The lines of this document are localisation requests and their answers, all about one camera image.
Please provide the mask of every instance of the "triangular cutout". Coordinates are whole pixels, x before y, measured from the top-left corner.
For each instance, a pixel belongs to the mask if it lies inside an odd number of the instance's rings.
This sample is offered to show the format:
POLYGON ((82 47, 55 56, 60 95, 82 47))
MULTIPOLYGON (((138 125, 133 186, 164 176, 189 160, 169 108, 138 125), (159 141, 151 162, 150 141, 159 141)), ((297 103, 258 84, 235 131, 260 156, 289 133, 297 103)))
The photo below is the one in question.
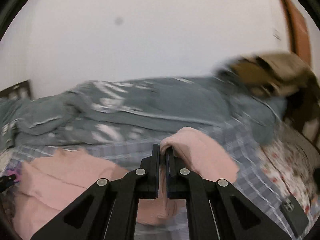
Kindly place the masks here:
POLYGON ((83 221, 93 202, 93 195, 87 196, 81 203, 79 203, 73 210, 65 215, 63 221, 74 228, 81 228, 83 221))
POLYGON ((237 197, 232 196, 231 202, 244 230, 248 230, 261 223, 261 220, 249 210, 237 197))

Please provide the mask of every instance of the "silver rivet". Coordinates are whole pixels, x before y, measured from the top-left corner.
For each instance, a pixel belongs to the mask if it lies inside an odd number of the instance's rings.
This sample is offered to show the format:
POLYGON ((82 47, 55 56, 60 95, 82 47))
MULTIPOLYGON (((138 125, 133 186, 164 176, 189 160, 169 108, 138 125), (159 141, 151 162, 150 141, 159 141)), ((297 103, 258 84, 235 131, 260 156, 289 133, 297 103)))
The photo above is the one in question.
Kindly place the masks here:
POLYGON ((186 168, 183 168, 180 170, 180 174, 182 174, 182 175, 188 175, 189 173, 190 173, 190 171, 186 168))
POLYGON ((144 170, 144 169, 137 169, 136 170, 136 174, 137 175, 143 175, 143 174, 145 174, 146 173, 146 171, 144 170))
POLYGON ((107 183, 108 183, 108 181, 107 181, 106 179, 99 179, 99 180, 97 181, 97 184, 98 184, 99 186, 105 186, 107 183))
POLYGON ((219 179, 218 184, 221 187, 226 187, 226 186, 228 186, 228 181, 226 181, 225 179, 219 179))

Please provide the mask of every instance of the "pink garment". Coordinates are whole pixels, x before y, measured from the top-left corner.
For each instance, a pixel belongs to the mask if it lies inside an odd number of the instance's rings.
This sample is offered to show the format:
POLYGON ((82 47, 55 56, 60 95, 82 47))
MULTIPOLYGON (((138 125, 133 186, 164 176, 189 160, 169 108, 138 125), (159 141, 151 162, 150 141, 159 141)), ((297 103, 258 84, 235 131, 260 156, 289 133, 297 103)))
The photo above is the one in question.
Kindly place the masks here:
MULTIPOLYGON (((161 142, 161 153, 170 146, 189 169, 204 179, 224 178, 231 183, 236 180, 237 165, 216 141, 200 131, 189 127, 179 130, 161 142)), ((23 162, 13 218, 15 230, 23 240, 29 240, 95 181, 120 179, 127 172, 111 161, 87 154, 84 149, 75 152, 57 149, 52 157, 23 162)), ((139 223, 164 223, 185 205, 184 200, 167 198, 164 167, 161 167, 159 177, 159 197, 139 201, 139 223)))

